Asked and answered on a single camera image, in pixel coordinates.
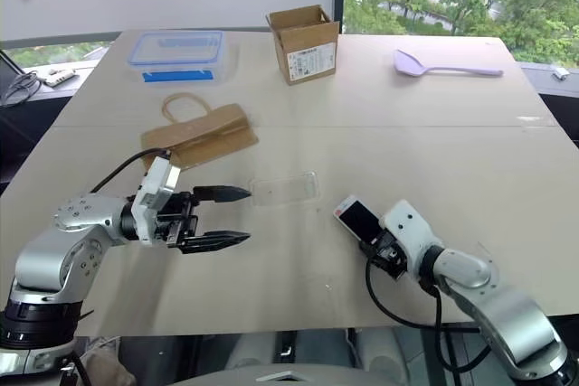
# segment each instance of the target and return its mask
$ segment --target table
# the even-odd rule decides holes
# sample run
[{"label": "table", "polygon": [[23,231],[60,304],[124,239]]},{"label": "table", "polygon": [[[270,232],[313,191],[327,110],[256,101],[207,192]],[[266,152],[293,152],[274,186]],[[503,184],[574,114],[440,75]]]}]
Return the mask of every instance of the table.
[{"label": "table", "polygon": [[[248,187],[251,180],[314,171],[320,196],[273,207],[202,204],[200,231],[252,234],[235,248],[190,256],[110,249],[85,302],[95,314],[78,334],[391,325],[365,291],[356,243],[331,216],[351,193],[376,213],[407,199],[448,247],[491,256],[549,315],[579,311],[579,300],[566,296],[574,291],[568,274],[579,253],[579,153],[498,40],[341,35],[335,76],[288,87],[270,35],[230,33],[240,51],[230,81],[148,87],[124,64],[137,36],[123,33],[113,44],[0,198],[2,299],[18,250],[46,227],[51,211],[137,152],[143,131],[166,123],[158,110],[166,94],[192,90],[215,106],[239,102],[260,142],[183,172],[180,190]],[[492,58],[506,75],[417,80],[389,70],[394,47],[422,56],[429,44],[450,47],[448,59],[468,60],[470,53],[490,66]],[[361,63],[363,53],[378,59],[378,52],[383,63]],[[196,108],[185,105],[182,116],[194,116]],[[139,164],[130,166],[103,193],[132,194],[142,173]],[[393,282],[379,270],[374,276],[377,294],[396,313],[432,322],[432,298],[408,277]],[[447,300],[444,320],[468,317]]]}]

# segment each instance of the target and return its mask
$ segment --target bag handle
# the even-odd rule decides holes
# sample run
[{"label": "bag handle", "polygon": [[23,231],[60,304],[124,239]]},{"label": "bag handle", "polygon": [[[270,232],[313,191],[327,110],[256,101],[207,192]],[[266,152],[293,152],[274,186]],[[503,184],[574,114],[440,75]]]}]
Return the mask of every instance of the bag handle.
[{"label": "bag handle", "polygon": [[205,101],[204,99],[202,99],[201,97],[192,94],[191,92],[177,92],[175,94],[171,94],[169,95],[164,101],[163,101],[163,107],[161,108],[161,113],[163,114],[163,116],[165,118],[167,118],[169,120],[169,122],[171,124],[178,124],[179,121],[177,121],[175,119],[175,117],[173,116],[173,114],[171,112],[169,112],[169,103],[175,101],[176,99],[192,99],[193,101],[195,101],[196,103],[199,103],[201,106],[203,106],[203,108],[207,111],[207,113],[211,112],[211,106],[209,106],[209,104],[207,103],[207,101]]}]

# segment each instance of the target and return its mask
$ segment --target transparent plastic lid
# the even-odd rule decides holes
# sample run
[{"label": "transparent plastic lid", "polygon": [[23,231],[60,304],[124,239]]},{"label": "transparent plastic lid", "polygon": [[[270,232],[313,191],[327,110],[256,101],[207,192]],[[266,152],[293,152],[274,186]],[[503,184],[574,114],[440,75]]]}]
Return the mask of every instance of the transparent plastic lid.
[{"label": "transparent plastic lid", "polygon": [[220,31],[144,33],[128,63],[133,66],[214,63],[220,60],[222,48]]},{"label": "transparent plastic lid", "polygon": [[319,197],[318,177],[315,172],[278,180],[250,182],[253,205],[267,206],[303,202]]}]

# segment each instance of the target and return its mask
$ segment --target cable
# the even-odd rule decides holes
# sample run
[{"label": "cable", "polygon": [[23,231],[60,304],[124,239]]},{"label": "cable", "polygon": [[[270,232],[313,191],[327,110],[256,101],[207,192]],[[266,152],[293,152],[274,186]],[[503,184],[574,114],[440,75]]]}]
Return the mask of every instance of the cable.
[{"label": "cable", "polygon": [[123,163],[121,163],[120,166],[117,169],[115,169],[114,171],[112,171],[110,173],[110,175],[108,175],[104,180],[102,180],[100,183],[95,185],[94,188],[90,192],[91,193],[98,192],[106,183],[108,183],[115,176],[117,176],[120,171],[122,171],[124,168],[126,168],[128,165],[130,165],[131,163],[133,163],[135,160],[139,159],[143,155],[161,154],[161,153],[167,154],[167,153],[170,153],[170,151],[168,151],[164,148],[149,148],[149,149],[146,149],[145,151],[141,151],[140,153],[136,153],[135,155],[129,157],[127,160],[125,160]]},{"label": "cable", "polygon": [[[13,108],[28,101],[42,87],[43,83],[36,75],[36,71],[26,72],[16,76],[4,94],[0,96],[0,108]],[[14,103],[8,103],[8,99],[16,92],[25,91],[26,95],[23,99],[19,99]]]},{"label": "cable", "polygon": [[82,380],[82,384],[84,386],[92,386],[92,383],[90,382],[89,374],[87,373],[87,370],[84,368],[84,365],[82,364],[82,361],[81,361],[81,358],[79,357],[79,355],[76,354],[75,352],[72,352],[69,357],[71,358],[72,363],[74,363],[76,371],[79,372],[79,375],[80,375],[81,380]]},{"label": "cable", "polygon": [[346,343],[347,346],[350,347],[350,352],[352,352],[352,356],[354,357],[354,360],[356,361],[356,368],[363,368],[363,364],[362,364],[362,360],[360,359],[360,355],[358,354],[358,350],[356,349],[356,346],[354,345],[354,343],[352,341],[350,341],[350,337],[348,336],[348,329],[344,329],[344,332],[346,333]]},{"label": "cable", "polygon": [[[389,311],[384,305],[382,305],[382,303],[380,303],[380,300],[378,300],[378,297],[376,296],[374,289],[372,288],[372,279],[371,279],[371,273],[370,273],[370,271],[372,270],[372,259],[373,258],[368,258],[368,261],[365,264],[365,286],[368,289],[368,293],[370,294],[372,301],[378,307],[378,309],[380,309],[384,314],[388,315],[395,322],[400,323],[401,325],[406,325],[406,326],[411,327],[413,329],[430,330],[432,332],[436,332],[436,330],[437,330],[436,325],[421,325],[418,323],[413,323],[412,321],[409,321],[409,320],[405,320],[404,318],[401,318],[400,316],[396,315],[395,313]],[[478,334],[478,333],[480,333],[480,329],[478,327],[451,327],[451,326],[442,325],[441,329],[449,331],[449,332],[456,332],[459,334]]]},{"label": "cable", "polygon": [[455,366],[450,365],[449,363],[447,363],[444,360],[444,356],[442,355],[442,347],[441,347],[442,330],[447,331],[447,332],[456,332],[456,333],[460,333],[460,334],[477,334],[477,333],[480,333],[480,329],[478,329],[478,327],[460,328],[460,327],[444,326],[442,324],[441,292],[438,290],[437,287],[431,288],[432,295],[436,299],[436,319],[434,321],[434,326],[432,326],[432,325],[420,325],[418,323],[413,323],[412,321],[405,320],[404,318],[401,318],[400,316],[394,314],[393,312],[390,312],[384,305],[382,305],[382,303],[380,303],[380,300],[378,300],[378,297],[376,297],[374,289],[372,288],[372,279],[371,279],[371,273],[370,273],[372,270],[372,259],[373,258],[368,258],[368,261],[365,264],[365,285],[368,288],[368,293],[370,294],[370,297],[374,301],[375,305],[378,306],[378,309],[380,309],[384,314],[388,315],[390,318],[392,318],[394,321],[400,323],[401,325],[406,325],[406,326],[412,327],[414,329],[434,331],[434,340],[436,342],[436,344],[434,345],[434,349],[436,351],[436,358],[438,359],[438,361],[442,365],[442,367],[447,371],[450,371],[454,374],[462,374],[464,372],[468,372],[470,370],[473,370],[474,368],[479,366],[479,364],[482,361],[484,361],[484,359],[490,353],[490,348],[488,346],[483,348],[482,351],[477,355],[477,357],[475,357],[472,361],[470,361],[469,363],[467,363],[466,365],[463,365],[463,366],[455,367]]},{"label": "cable", "polygon": [[487,345],[483,348],[480,353],[475,357],[472,361],[467,363],[466,365],[462,366],[452,366],[448,362],[444,360],[444,356],[442,355],[442,345],[441,345],[441,332],[442,332],[442,300],[441,300],[441,292],[438,288],[432,289],[434,292],[434,298],[436,298],[436,322],[435,327],[436,330],[434,331],[434,350],[436,351],[436,358],[438,362],[442,365],[442,367],[446,371],[450,371],[453,374],[463,374],[464,372],[471,371],[475,369],[479,364],[485,360],[485,358],[490,353],[490,347]]}]

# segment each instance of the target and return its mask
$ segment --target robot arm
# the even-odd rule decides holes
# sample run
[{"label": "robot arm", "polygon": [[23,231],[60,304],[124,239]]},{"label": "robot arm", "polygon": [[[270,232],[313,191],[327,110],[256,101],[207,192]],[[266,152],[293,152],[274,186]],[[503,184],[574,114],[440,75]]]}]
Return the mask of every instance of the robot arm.
[{"label": "robot arm", "polygon": [[413,279],[450,296],[480,327],[511,379],[525,384],[573,380],[576,363],[548,318],[534,300],[500,278],[491,259],[445,249],[407,201],[384,215],[380,226],[384,233],[375,240],[380,267],[399,276],[391,268],[405,266]]},{"label": "robot arm", "polygon": [[5,311],[0,313],[0,377],[51,372],[71,361],[74,332],[106,251],[135,240],[183,253],[238,244],[250,234],[213,231],[195,236],[200,201],[250,195],[230,186],[174,193],[179,169],[157,157],[137,194],[127,200],[89,193],[69,200],[52,227],[20,253]]}]

